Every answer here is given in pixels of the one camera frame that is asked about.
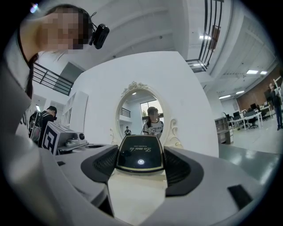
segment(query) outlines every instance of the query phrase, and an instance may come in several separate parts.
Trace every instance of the staircase railing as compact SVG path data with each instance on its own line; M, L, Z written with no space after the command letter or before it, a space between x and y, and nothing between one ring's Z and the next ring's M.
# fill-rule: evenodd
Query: staircase railing
M120 115L131 118L131 112L125 108L121 108Z
M49 87L50 89L56 90L68 96L74 84L72 81L63 78L60 75L57 75L56 73L41 66L38 63L34 63L33 80L41 85Z

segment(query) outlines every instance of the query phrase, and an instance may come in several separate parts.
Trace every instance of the office desk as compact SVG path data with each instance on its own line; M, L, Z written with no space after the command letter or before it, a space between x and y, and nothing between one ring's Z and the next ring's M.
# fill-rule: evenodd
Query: office desk
M244 118L240 118L240 119L237 119L237 120L232 120L232 121L230 121L230 123L232 124L232 128L234 129L235 122L244 121L244 128L246 130L245 120L249 120L249 119L254 118L254 117L257 117L258 122L259 122L258 126L261 129L261 126L263 126L261 112L255 114L255 115L249 116L249 117L244 117Z
M260 110L265 110L265 109L269 109L269 114L270 114L270 117L273 118L273 115L271 114L271 108L270 108L270 105L268 105L267 107L264 107L264 108L261 108Z

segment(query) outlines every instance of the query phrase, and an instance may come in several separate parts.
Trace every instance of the black railing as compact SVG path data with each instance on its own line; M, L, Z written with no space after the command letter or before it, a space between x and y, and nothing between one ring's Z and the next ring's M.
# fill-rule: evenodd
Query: black railing
M208 1L210 2L209 18L208 18ZM214 5L212 3L213 1L215 2L214 12L212 12L212 8ZM202 35L203 41L199 53L199 58L186 60L186 62L188 62L188 65L195 73L206 71L209 66L212 53L216 48L218 37L220 34L220 29L221 29L220 22L221 22L223 2L224 0L204 0L205 19L204 19L204 29Z
M73 82L48 70L38 63L34 63L34 81L62 94L68 95L71 92Z
M127 109L124 109L124 108L121 108L120 115L123 115L123 116L131 118L131 112L129 110L127 110Z

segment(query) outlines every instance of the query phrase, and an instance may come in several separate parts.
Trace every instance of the computer monitor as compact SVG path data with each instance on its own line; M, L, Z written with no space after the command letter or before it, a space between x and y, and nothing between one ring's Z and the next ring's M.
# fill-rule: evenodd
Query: computer monitor
M240 115L237 115L237 116L234 116L233 117L233 120L238 120L238 119L240 119L241 118L241 116Z
M236 117L236 116L240 116L240 112L235 112L235 113L233 113L233 115L234 115L234 117Z
M251 109L253 109L253 110L256 109L256 104L252 104Z

